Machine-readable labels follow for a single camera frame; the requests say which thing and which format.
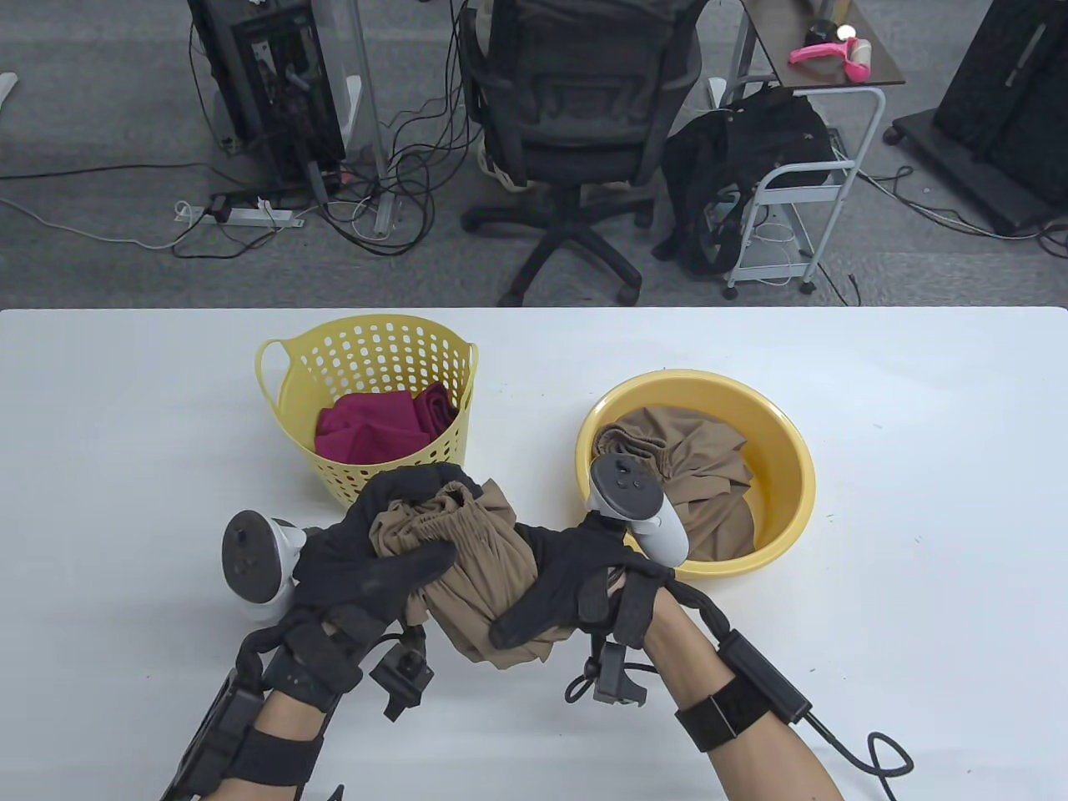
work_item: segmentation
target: magenta cloth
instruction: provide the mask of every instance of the magenta cloth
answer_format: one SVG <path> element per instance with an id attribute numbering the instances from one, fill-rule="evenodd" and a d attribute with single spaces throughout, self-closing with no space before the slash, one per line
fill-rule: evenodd
<path id="1" fill-rule="evenodd" d="M 457 413 L 449 399 L 449 390 L 440 381 L 431 383 L 415 398 L 419 427 L 435 439 L 449 430 Z"/>
<path id="2" fill-rule="evenodd" d="M 456 409 L 443 386 L 407 392 L 354 393 L 319 412 L 315 453 L 343 465 L 380 465 L 421 451 L 440 437 Z"/>

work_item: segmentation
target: power strip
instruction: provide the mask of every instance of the power strip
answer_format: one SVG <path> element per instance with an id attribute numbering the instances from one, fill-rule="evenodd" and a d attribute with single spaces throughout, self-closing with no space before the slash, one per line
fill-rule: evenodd
<path id="1" fill-rule="evenodd" d="M 192 225 L 200 220 L 204 214 L 204 206 L 188 206 L 177 214 L 175 222 L 184 222 Z M 208 225 L 218 225 L 219 222 L 207 215 L 202 222 Z M 254 229 L 302 229 L 304 221 L 299 217 L 294 217 L 294 213 L 284 209 L 271 209 L 268 215 L 258 208 L 233 208 L 230 211 L 230 219 L 223 225 L 240 225 Z"/>

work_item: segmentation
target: velcro strap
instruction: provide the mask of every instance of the velcro strap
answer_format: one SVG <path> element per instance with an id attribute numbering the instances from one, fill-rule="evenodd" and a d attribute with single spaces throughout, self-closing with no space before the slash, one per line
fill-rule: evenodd
<path id="1" fill-rule="evenodd" d="M 653 603 L 663 582 L 640 572 L 627 572 L 627 583 L 621 590 L 619 611 L 615 615 L 612 635 L 621 645 L 641 648 L 653 623 Z"/>
<path id="2" fill-rule="evenodd" d="M 321 748 L 321 735 L 314 740 L 283 740 L 250 728 L 224 775 L 268 787 L 301 787 L 312 778 Z"/>
<path id="3" fill-rule="evenodd" d="M 314 706 L 320 712 L 329 712 L 340 697 L 317 679 L 308 665 L 298 662 L 286 647 L 274 651 L 264 671 L 264 682 L 301 704 Z"/>
<path id="4" fill-rule="evenodd" d="M 327 635 L 316 621 L 309 621 L 285 632 L 285 644 L 308 665 L 331 692 L 344 695 L 363 678 L 363 672 Z"/>
<path id="5" fill-rule="evenodd" d="M 608 596 L 608 569 L 598 570 L 579 587 L 579 621 L 600 623 L 612 611 Z"/>
<path id="6" fill-rule="evenodd" d="M 703 753 L 733 740 L 771 711 L 768 700 L 744 676 L 735 676 L 714 695 L 675 713 L 693 744 Z"/>
<path id="7" fill-rule="evenodd" d="M 351 656 L 359 662 L 363 656 L 375 647 L 378 638 L 386 633 L 388 624 L 372 617 L 355 603 L 343 603 L 327 612 L 327 619 L 337 627 L 350 643 Z"/>

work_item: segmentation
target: black glove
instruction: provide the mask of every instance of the black glove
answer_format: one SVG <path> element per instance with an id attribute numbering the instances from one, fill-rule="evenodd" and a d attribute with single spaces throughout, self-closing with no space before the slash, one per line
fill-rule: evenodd
<path id="1" fill-rule="evenodd" d="M 494 647 L 515 648 L 554 626 L 611 633 L 628 647 L 642 647 L 657 590 L 674 572 L 624 545 L 623 522 L 591 513 L 575 529 L 550 531 L 517 523 L 516 531 L 534 552 L 538 578 L 490 626 Z M 613 568 L 626 570 L 627 581 L 609 596 Z"/>
<path id="2" fill-rule="evenodd" d="M 381 473 L 368 482 L 344 520 L 310 531 L 293 571 L 298 582 L 293 608 L 276 626 L 245 639 L 237 656 L 238 674 L 258 686 L 257 655 L 284 644 L 334 692 L 352 689 L 362 677 L 360 661 L 402 616 L 408 596 L 441 578 L 456 561 L 456 547 L 444 541 L 380 559 L 371 546 L 371 523 L 392 501 L 421 503 L 454 481 L 471 484 L 453 465 Z M 324 624 L 336 632 L 328 637 Z"/>

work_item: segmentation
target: chair wheel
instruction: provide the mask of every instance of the chair wheel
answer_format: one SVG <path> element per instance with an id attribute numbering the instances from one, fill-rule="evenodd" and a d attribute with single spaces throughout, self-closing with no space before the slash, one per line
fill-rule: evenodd
<path id="1" fill-rule="evenodd" d="M 891 125 L 886 130 L 882 132 L 882 141 L 884 144 L 889 144 L 891 147 L 896 147 L 905 139 L 905 135 Z"/>
<path id="2" fill-rule="evenodd" d="M 641 287 L 624 286 L 615 294 L 615 302 L 619 305 L 637 305 L 638 296 L 642 294 Z"/>

